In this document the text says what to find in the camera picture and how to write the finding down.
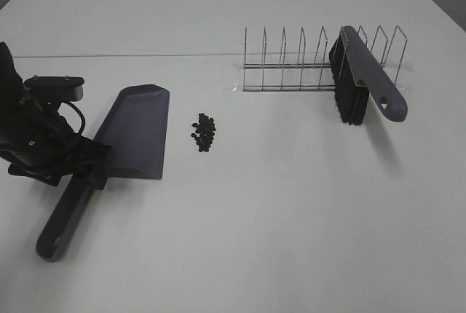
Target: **dustpan handle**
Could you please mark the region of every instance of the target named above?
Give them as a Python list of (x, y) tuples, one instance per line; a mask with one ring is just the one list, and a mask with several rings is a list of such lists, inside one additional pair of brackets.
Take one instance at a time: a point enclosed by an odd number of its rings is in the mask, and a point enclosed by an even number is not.
[(45, 261), (60, 260), (95, 188), (85, 178), (73, 176), (37, 239), (36, 252)]
[(393, 122), (402, 122), (408, 114), (408, 106), (380, 63), (368, 50), (357, 31), (346, 25), (340, 31), (346, 47), (348, 64), (356, 85), (368, 88), (384, 116)]

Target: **black bristles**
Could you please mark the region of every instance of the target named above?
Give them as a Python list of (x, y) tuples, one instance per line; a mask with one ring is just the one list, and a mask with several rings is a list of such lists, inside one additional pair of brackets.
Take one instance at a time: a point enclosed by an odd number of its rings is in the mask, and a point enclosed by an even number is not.
[(366, 113), (369, 91), (366, 87), (355, 85), (348, 59), (344, 57), (341, 36), (332, 47), (329, 57), (335, 81), (335, 101), (341, 120), (348, 124), (361, 125)]

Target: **gray plastic handle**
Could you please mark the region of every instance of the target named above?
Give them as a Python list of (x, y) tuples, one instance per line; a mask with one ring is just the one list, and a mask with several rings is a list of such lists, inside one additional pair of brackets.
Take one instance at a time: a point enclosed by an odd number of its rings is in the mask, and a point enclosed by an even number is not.
[(380, 63), (368, 50), (357, 31), (346, 25), (340, 31), (348, 64), (356, 85), (368, 88), (384, 116), (393, 122), (403, 122), (408, 115), (408, 106)]

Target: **gray dustpan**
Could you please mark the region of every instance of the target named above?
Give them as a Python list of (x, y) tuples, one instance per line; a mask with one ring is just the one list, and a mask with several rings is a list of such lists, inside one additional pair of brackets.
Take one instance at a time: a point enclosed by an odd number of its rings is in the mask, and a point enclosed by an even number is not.
[(89, 175), (71, 178), (36, 243), (44, 260), (63, 257), (92, 193), (107, 177), (162, 178), (169, 101), (170, 93), (153, 84), (118, 94), (94, 138), (111, 147), (111, 158)]
[(162, 178), (170, 93), (153, 84), (123, 89), (94, 140), (111, 146), (109, 177)]

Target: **hand brush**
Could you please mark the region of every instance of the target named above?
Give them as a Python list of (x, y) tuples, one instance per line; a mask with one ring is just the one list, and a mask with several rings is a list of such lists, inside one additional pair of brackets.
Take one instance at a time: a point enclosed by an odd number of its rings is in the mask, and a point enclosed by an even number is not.
[(341, 28), (329, 56), (343, 122), (362, 124), (369, 93), (387, 119), (404, 121), (408, 113), (405, 99), (352, 26)]

